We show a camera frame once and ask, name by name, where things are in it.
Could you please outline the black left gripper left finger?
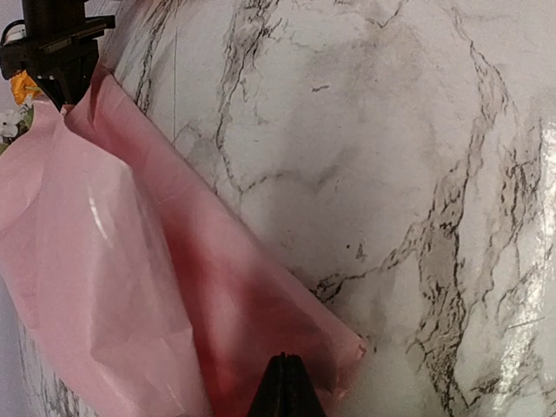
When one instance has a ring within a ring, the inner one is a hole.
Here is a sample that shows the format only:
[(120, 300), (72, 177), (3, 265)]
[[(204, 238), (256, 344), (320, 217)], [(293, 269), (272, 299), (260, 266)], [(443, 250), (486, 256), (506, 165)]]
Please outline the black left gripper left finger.
[(280, 417), (282, 406), (283, 354), (273, 356), (261, 378), (248, 417)]

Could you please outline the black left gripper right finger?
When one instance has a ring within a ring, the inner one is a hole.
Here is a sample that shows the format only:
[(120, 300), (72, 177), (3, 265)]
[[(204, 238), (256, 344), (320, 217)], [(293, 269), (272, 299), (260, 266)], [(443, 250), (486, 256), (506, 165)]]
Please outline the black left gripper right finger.
[(282, 400), (284, 416), (325, 416), (320, 400), (298, 355), (287, 355), (284, 360)]

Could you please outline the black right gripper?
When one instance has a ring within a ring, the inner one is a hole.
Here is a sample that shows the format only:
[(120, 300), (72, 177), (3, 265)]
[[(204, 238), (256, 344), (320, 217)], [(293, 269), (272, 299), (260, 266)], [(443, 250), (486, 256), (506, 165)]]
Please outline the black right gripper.
[[(45, 71), (56, 55), (74, 59), (74, 48), (116, 27), (113, 15), (87, 16), (84, 1), (23, 1), (22, 8), (26, 37), (1, 45), (1, 73), (6, 80), (21, 71)], [(90, 79), (91, 75), (58, 71), (37, 76), (36, 84), (60, 109), (79, 103)]]

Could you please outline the orange flower stem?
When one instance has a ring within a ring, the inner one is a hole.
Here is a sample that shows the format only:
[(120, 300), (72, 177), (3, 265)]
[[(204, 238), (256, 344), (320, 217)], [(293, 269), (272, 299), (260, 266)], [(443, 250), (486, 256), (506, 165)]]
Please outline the orange flower stem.
[(35, 99), (43, 93), (26, 71), (18, 72), (10, 79), (10, 90), (17, 105), (22, 105), (28, 98)]

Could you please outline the white flower bunch green leaves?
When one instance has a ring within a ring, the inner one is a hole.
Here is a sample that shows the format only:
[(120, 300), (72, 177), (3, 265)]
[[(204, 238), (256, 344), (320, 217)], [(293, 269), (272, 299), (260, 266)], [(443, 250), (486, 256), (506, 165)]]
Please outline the white flower bunch green leaves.
[(1, 153), (30, 130), (33, 119), (32, 96), (27, 96), (16, 109), (8, 109), (1, 113)]

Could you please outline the pink wrapping paper sheet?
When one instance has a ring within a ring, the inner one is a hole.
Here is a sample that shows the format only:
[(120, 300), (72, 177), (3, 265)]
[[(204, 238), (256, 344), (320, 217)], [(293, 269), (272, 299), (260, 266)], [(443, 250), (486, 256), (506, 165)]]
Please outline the pink wrapping paper sheet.
[(65, 383), (101, 416), (247, 416), (273, 356), (298, 355), (323, 407), (364, 347), (229, 212), (98, 64), (98, 38), (40, 75), (1, 157), (1, 276)]

